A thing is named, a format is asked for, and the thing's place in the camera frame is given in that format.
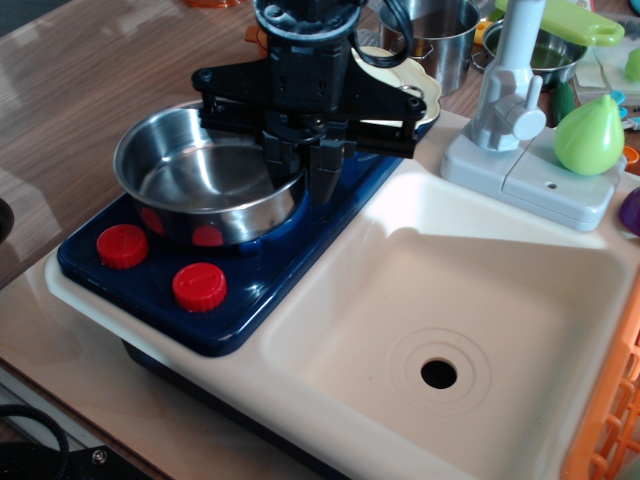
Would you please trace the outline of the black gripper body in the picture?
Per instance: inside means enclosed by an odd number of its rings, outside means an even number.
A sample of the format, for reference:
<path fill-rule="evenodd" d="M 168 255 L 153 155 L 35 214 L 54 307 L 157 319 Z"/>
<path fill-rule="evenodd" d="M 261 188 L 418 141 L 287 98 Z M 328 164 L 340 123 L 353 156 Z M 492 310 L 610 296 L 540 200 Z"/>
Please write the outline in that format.
<path fill-rule="evenodd" d="M 202 96 L 205 128 L 264 130 L 290 144 L 315 144 L 332 129 L 364 151 L 410 157 L 423 100 L 364 71 L 409 58 L 413 25 L 400 1 L 386 1 L 404 39 L 389 56 L 365 53 L 357 26 L 362 1 L 257 1 L 267 36 L 261 60 L 201 68 L 192 85 Z"/>

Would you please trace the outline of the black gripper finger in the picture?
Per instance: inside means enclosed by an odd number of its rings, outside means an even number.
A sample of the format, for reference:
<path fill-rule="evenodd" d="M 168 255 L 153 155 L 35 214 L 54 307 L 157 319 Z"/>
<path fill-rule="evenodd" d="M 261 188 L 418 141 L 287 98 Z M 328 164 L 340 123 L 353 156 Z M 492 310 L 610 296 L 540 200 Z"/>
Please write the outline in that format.
<path fill-rule="evenodd" d="M 356 150 L 354 141 L 325 138 L 310 147 L 308 190 L 313 206 L 329 202 L 341 176 L 344 159 Z"/>
<path fill-rule="evenodd" d="M 262 131 L 263 159 L 273 186 L 278 189 L 298 178 L 302 172 L 299 144 Z"/>

